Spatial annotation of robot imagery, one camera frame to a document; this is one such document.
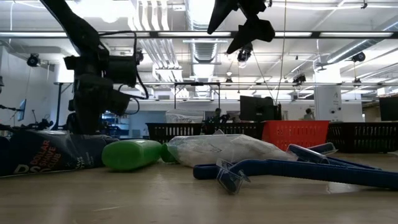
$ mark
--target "black basket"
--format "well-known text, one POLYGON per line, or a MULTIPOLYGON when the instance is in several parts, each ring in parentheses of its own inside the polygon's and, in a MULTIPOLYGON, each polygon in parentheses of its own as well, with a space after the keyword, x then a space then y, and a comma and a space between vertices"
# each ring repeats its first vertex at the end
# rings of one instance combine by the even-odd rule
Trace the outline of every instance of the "black basket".
POLYGON ((169 142, 175 136, 200 135, 203 124, 147 123, 149 139, 160 143, 169 142))
POLYGON ((213 134, 219 129, 222 130, 224 134, 245 134, 261 140, 264 123, 207 124, 206 134, 213 134))
POLYGON ((327 138, 340 152, 394 152, 398 150, 398 123, 329 124, 327 138))

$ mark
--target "red basket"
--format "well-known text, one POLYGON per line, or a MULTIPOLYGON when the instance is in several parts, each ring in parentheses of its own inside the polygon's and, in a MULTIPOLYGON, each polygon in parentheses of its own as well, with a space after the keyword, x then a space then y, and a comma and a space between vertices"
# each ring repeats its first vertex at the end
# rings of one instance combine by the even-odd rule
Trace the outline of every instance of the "red basket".
POLYGON ((266 121, 262 140, 281 150, 289 144, 312 147, 326 142, 329 121, 266 121))

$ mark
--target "white column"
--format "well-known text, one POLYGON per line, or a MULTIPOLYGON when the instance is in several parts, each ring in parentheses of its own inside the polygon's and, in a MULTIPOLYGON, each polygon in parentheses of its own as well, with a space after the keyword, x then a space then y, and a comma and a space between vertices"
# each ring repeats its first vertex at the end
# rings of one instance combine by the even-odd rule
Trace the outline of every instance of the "white column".
MULTIPOLYGON (((338 65, 328 65, 326 70, 316 71, 314 82, 316 83, 341 83, 340 68, 338 65)), ((341 87, 340 86, 316 86, 315 87, 315 111, 317 120, 342 121, 341 112, 341 87)))

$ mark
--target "desk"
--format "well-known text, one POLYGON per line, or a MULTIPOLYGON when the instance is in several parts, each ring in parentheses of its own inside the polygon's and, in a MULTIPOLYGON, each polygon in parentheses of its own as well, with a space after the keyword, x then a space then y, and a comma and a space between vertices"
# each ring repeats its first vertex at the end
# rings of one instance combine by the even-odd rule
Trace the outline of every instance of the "desk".
MULTIPOLYGON (((338 157, 398 171, 391 154, 338 157)), ((0 223, 396 223, 398 192, 354 185, 251 177, 239 195, 192 170, 156 164, 0 179, 0 223)))

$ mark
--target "monitor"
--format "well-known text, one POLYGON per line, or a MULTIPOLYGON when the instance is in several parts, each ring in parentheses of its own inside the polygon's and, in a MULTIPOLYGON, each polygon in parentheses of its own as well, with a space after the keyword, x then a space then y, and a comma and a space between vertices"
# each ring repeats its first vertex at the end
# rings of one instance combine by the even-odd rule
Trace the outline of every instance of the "monitor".
POLYGON ((22 102, 19 105, 18 121, 22 121, 25 118, 25 109, 26 109, 26 99, 22 100, 22 102))
POLYGON ((241 96, 241 115, 243 121, 275 120, 276 107, 272 98, 241 96))
POLYGON ((380 97, 379 104, 382 121, 398 121, 398 96, 380 97))

